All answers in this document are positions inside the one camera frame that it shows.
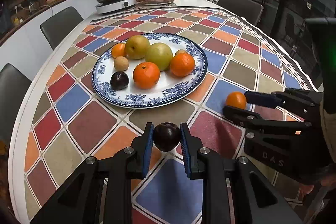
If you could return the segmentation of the dark plum front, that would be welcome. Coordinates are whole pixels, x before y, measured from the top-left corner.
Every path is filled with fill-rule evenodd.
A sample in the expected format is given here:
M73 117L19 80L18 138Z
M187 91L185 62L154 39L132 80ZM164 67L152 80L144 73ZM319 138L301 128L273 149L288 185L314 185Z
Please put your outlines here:
M127 88L129 84L129 77L124 72L115 72L111 79L110 85L112 90L122 90Z

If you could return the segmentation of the colourful checkered tablecloth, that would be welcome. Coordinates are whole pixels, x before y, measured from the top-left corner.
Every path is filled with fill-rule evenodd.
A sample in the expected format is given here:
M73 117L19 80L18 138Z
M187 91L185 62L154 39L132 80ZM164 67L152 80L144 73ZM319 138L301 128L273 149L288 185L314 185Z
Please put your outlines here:
M190 39L208 60L202 83L185 98L150 109L104 101L92 88L92 70L113 45L133 35L164 32ZM226 157L243 152L244 130L224 120L232 92L314 89L285 50L227 10L203 7L142 9L80 24L35 76L18 132L27 140L22 175L13 174L11 200L29 223L88 156L105 159L130 145L147 122L186 122L202 142Z

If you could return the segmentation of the green pear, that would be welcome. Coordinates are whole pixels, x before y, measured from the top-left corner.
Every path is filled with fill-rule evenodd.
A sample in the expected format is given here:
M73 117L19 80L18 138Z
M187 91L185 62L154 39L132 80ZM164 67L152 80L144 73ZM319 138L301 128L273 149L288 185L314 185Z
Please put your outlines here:
M152 44L145 55L146 62L154 63L160 71L165 71L169 67L172 58L172 50L164 43Z

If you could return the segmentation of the white induction cooker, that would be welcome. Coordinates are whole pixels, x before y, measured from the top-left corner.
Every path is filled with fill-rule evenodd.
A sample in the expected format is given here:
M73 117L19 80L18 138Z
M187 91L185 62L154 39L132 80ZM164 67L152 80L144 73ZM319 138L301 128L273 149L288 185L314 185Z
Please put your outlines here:
M136 0L122 0L110 4L99 4L96 6L96 11L98 14L109 14L132 8L136 3Z

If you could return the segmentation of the grey chair near left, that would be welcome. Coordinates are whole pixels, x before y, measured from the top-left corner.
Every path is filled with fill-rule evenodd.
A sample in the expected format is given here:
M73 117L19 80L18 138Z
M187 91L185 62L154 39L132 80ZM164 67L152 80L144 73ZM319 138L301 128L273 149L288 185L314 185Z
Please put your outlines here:
M15 120L31 81L7 63L0 74L1 141L9 146Z

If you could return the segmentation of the grey chair right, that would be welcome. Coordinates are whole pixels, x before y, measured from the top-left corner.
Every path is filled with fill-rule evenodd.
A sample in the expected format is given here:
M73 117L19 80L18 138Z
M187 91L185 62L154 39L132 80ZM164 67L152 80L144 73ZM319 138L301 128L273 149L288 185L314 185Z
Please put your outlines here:
M257 26L264 7L252 0L219 0L218 5Z

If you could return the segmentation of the dark plum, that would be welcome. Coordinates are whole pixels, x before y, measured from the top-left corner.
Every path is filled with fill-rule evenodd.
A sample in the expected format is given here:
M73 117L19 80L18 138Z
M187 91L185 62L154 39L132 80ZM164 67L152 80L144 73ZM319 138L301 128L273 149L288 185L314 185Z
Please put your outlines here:
M112 90L122 90L127 88L129 84L129 77L124 72L115 72L111 79L110 85Z
M180 128L170 122L158 124L153 131L153 142L163 152L173 150L180 142Z

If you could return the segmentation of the large orange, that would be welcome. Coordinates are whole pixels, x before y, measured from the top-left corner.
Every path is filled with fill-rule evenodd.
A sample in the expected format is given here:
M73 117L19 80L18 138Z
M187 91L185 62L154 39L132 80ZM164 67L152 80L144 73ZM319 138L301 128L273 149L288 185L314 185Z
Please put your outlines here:
M179 53L170 61L170 71L177 77L189 75L195 68L195 60L188 53Z
M133 81L140 89L151 89L160 78L160 70L157 65L151 62L138 64L133 71Z

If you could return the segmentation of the brown kiwi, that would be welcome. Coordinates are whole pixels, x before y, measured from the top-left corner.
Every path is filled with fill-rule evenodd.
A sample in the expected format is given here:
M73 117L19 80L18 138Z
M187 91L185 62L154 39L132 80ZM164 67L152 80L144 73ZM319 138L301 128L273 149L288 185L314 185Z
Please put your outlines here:
M124 56L118 56L115 58L113 65L116 71L124 72L129 68L129 61Z
M175 56L179 55L181 53L187 53L187 51L185 51L185 50L177 50L176 53L175 53Z

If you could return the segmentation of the blue white porcelain plate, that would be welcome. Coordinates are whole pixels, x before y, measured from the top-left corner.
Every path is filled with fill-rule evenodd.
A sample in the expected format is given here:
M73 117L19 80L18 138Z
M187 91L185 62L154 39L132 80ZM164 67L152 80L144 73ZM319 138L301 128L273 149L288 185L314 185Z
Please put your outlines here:
M93 67L92 88L104 101L150 109L191 94L205 79L204 50L175 34L135 35L110 47Z

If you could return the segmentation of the grey chair far left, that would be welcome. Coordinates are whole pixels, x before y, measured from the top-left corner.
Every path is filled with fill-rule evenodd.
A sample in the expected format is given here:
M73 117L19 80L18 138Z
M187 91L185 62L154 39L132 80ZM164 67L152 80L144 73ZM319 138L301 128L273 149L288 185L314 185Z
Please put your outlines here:
M54 50L81 22L82 16L72 6L53 15L41 24L41 31Z

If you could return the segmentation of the grey chair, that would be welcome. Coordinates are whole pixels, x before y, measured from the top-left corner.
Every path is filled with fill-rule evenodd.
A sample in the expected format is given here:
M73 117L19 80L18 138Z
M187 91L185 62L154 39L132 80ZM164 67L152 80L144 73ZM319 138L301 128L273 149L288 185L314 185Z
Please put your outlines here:
M1 141L9 146L15 120L31 81L7 63L0 74Z
M41 31L54 50L81 22L82 16L72 6L53 15L41 24Z
M218 5L257 26L264 7L252 0L219 0Z

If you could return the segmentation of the golden round pear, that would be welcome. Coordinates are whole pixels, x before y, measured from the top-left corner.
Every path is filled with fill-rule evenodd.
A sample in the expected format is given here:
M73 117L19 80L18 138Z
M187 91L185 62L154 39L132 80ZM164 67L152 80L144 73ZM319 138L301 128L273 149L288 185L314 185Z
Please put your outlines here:
M125 52L131 59L143 59L150 47L149 40L142 35L131 36L125 43Z

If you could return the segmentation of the small orange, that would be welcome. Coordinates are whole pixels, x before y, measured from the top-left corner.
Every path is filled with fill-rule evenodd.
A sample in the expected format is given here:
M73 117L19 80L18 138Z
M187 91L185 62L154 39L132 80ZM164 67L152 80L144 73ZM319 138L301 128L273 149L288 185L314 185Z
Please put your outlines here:
M111 56L116 59L117 57L126 57L125 43L117 43L111 49Z
M228 94L226 98L226 106L231 106L239 109L245 109L247 105L247 99L241 92L232 92Z

